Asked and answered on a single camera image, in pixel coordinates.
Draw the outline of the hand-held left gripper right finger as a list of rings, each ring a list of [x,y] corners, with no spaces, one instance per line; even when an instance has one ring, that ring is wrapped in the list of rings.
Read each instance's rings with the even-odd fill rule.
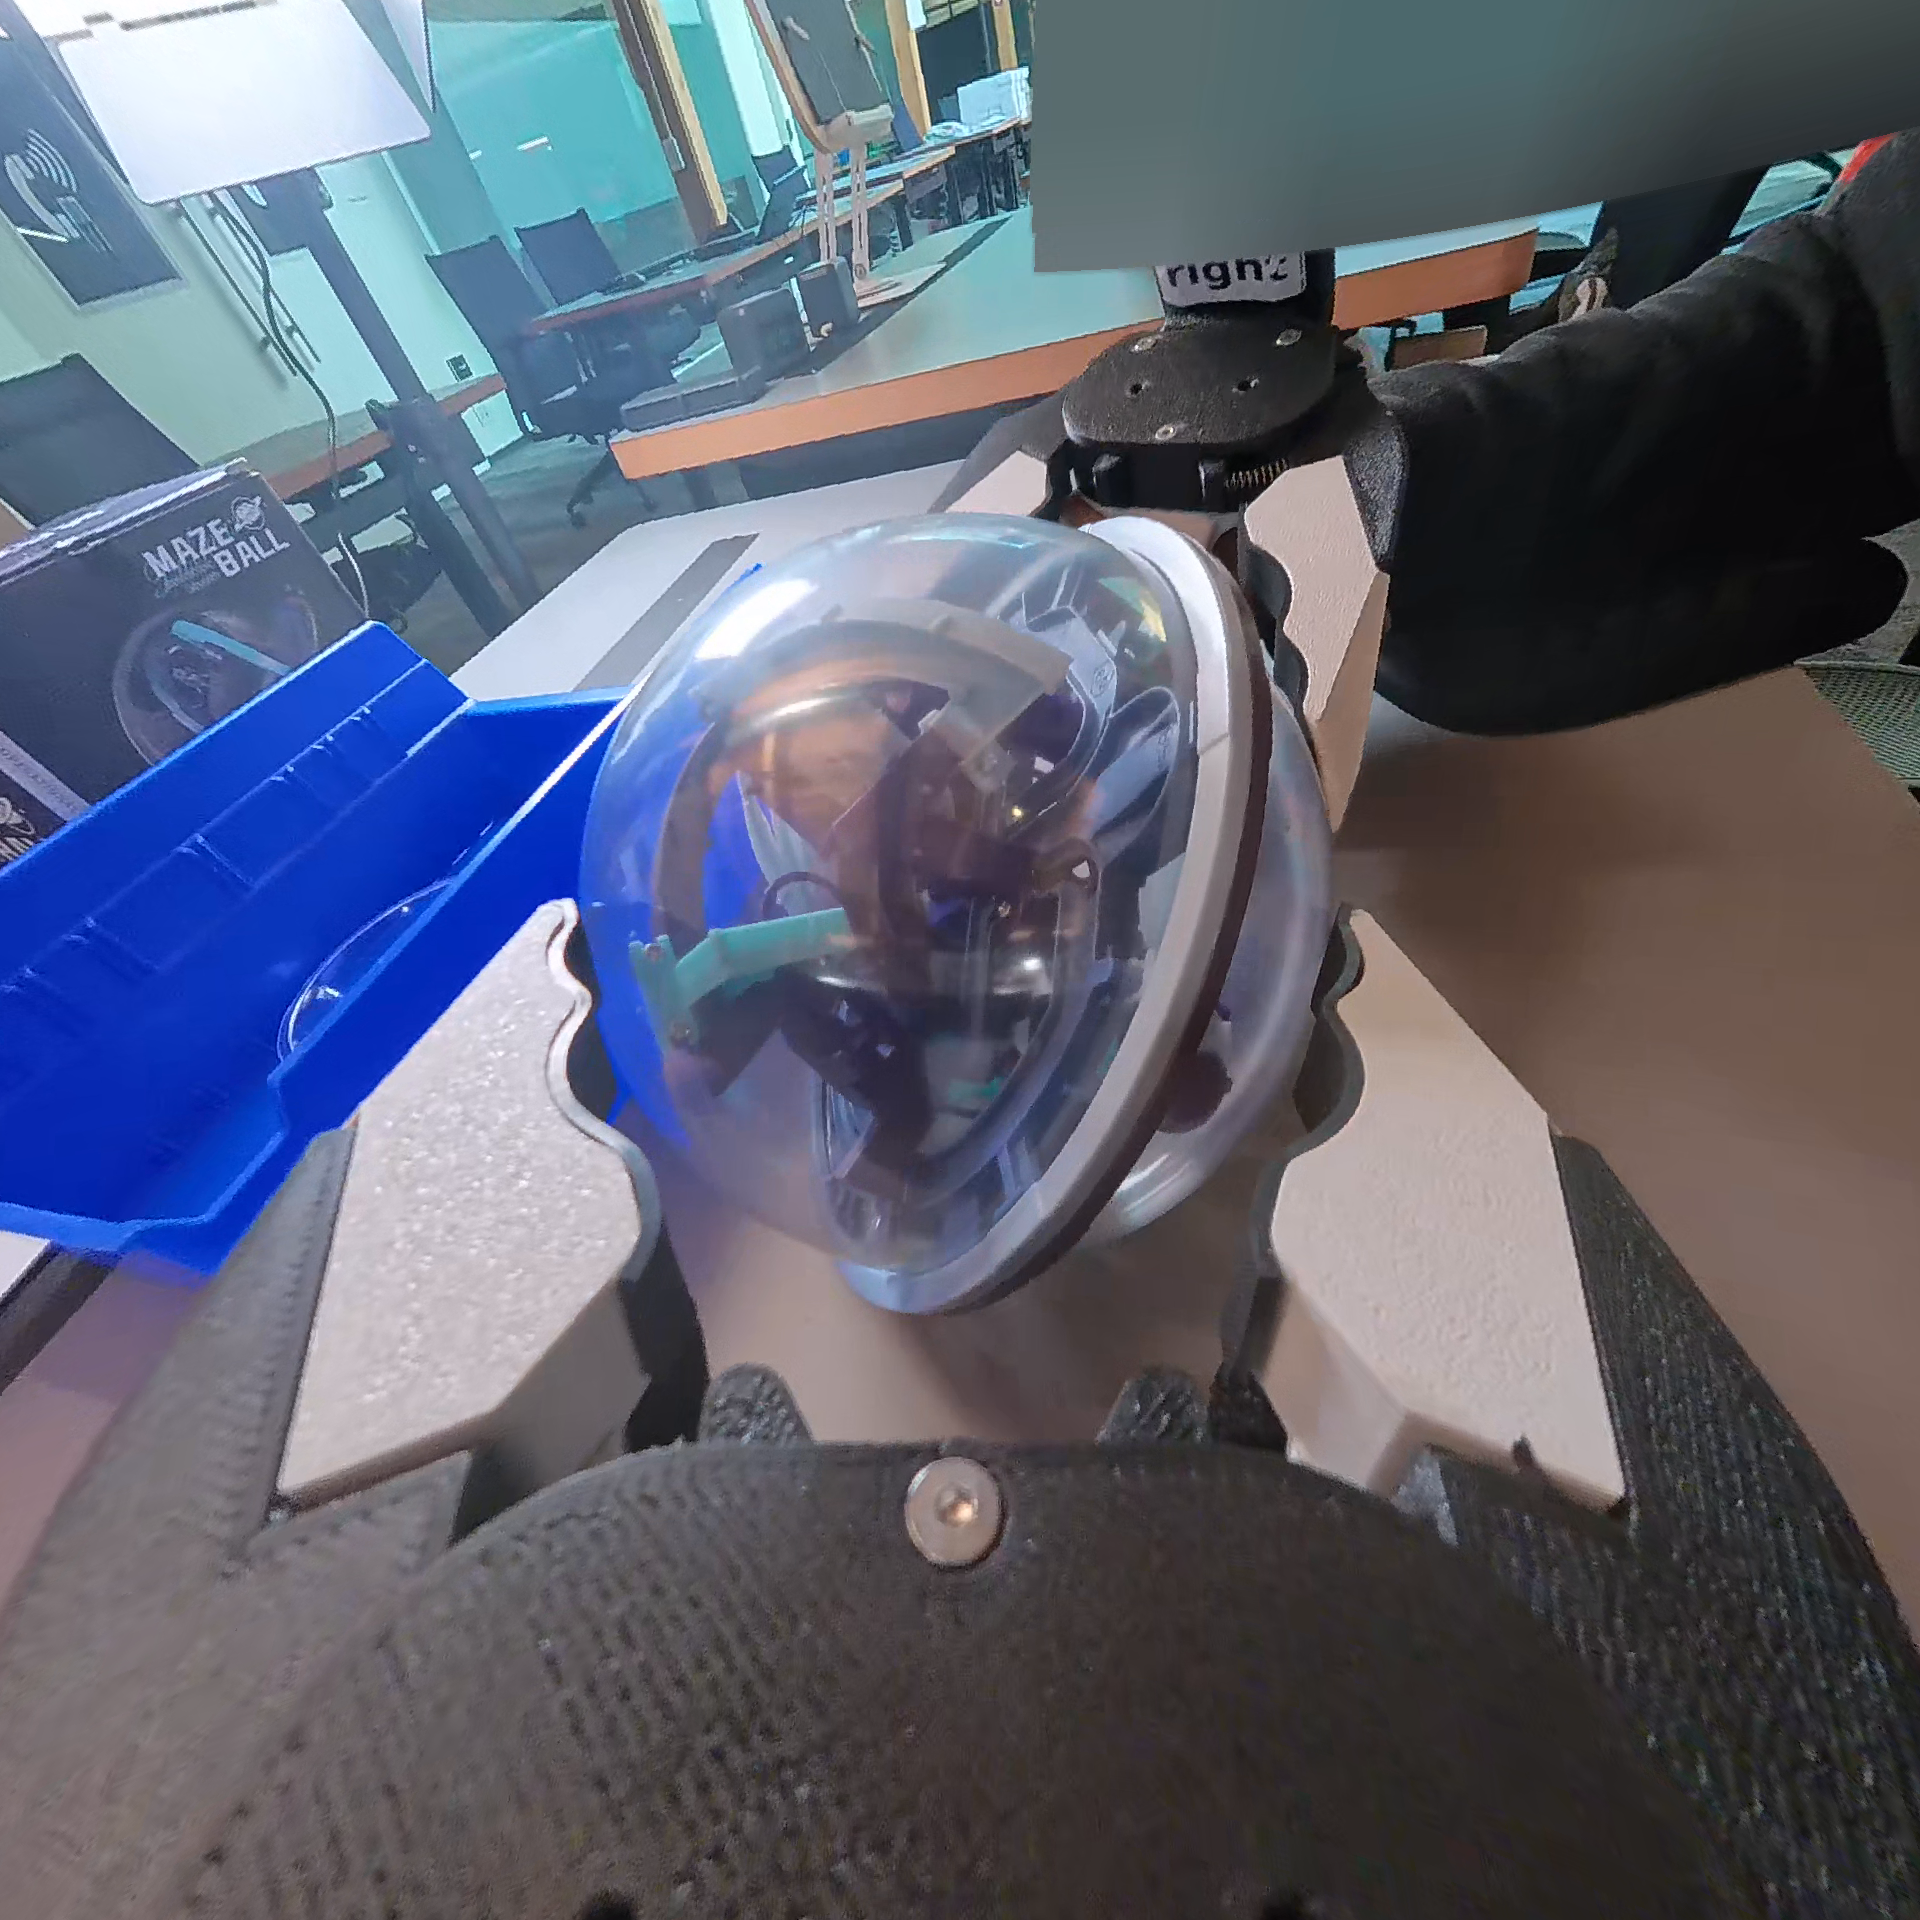
[[[1366,910],[1331,929],[1230,1199],[1230,1368],[1291,1462],[1390,1496],[1439,1450],[1619,1503],[1547,1113]]]

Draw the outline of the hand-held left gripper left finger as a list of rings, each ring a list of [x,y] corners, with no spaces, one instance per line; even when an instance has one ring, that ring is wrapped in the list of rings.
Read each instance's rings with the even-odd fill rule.
[[[455,1452],[518,1499],[697,1429],[709,1351],[655,1169],[604,1117],[578,933],[538,903],[349,1119],[292,1509]]]

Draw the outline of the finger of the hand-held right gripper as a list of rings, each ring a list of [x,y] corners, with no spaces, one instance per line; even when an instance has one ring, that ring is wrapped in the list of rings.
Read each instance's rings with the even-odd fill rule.
[[[1048,461],[1062,453],[1067,428],[1060,405],[1025,405],[973,443],[953,465],[927,512],[1001,512],[1060,522],[1060,483]]]
[[[1276,631],[1305,664],[1299,710],[1338,829],[1366,749],[1388,601],[1345,453],[1285,465],[1247,501],[1247,582],[1273,592]]]

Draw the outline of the blue plastic bin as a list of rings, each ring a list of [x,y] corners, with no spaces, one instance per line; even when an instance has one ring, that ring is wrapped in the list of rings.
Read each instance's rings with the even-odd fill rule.
[[[3,1233],[215,1269],[574,895],[621,701],[472,701],[363,625],[11,865]]]

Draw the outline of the clear plastic maze ball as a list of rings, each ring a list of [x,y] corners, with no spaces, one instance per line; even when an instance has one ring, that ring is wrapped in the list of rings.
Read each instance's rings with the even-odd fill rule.
[[[754,565],[656,649],[578,907],[648,1127],[934,1316],[1163,1220],[1291,1092],[1331,815],[1195,540],[924,512]]]

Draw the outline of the long pale desk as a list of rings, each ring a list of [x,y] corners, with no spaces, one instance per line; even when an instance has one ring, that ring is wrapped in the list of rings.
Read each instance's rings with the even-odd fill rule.
[[[814,448],[891,428],[1023,405],[1106,348],[1161,323],[1150,271],[1032,267],[1031,211],[896,308],[824,372],[780,381],[754,405],[619,434],[630,479]],[[1334,254],[1334,324],[1361,330],[1519,291],[1540,217],[1354,242]]]

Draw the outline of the black office chair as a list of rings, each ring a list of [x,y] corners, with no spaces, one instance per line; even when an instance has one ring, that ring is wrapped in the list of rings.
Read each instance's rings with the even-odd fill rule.
[[[425,267],[468,323],[504,383],[524,434],[536,442],[607,443],[630,396],[671,383],[677,361],[697,343],[712,299],[689,289],[677,299],[598,313],[574,330],[538,330],[557,299],[631,291],[589,214],[518,228],[545,291],[536,291],[509,247],[491,236],[425,256]]]

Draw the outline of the brown wooden desk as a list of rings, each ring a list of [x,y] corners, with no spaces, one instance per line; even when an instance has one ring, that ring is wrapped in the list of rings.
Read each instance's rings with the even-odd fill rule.
[[[242,461],[259,473],[281,501],[316,499],[330,479],[349,473],[378,473],[391,453],[391,434],[372,419],[372,408],[342,412],[331,428],[298,424],[274,431],[265,442],[224,453],[219,465]]]

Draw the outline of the dark blue cardboard box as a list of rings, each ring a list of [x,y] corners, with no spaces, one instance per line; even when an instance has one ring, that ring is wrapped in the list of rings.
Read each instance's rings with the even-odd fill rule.
[[[3,860],[363,625],[245,461],[65,512],[3,551]]]

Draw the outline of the white light panel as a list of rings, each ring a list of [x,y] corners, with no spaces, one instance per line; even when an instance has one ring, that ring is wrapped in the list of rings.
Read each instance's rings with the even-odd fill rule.
[[[20,2],[148,207],[425,140],[422,2]]]

